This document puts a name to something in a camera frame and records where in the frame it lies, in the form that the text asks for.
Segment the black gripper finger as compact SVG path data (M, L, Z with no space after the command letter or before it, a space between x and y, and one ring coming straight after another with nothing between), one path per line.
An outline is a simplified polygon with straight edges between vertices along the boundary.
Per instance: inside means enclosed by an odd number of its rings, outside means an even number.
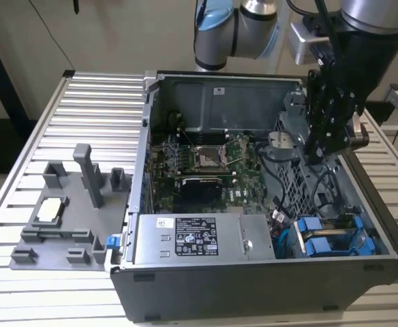
M308 119L309 135L304 145L304 154L309 165L316 165L322 161L321 143L326 133L326 115L317 112Z
M350 137L348 133L348 123L350 116L338 117L328 116L326 118L325 131L325 156L329 157L334 153L339 153L350 147Z

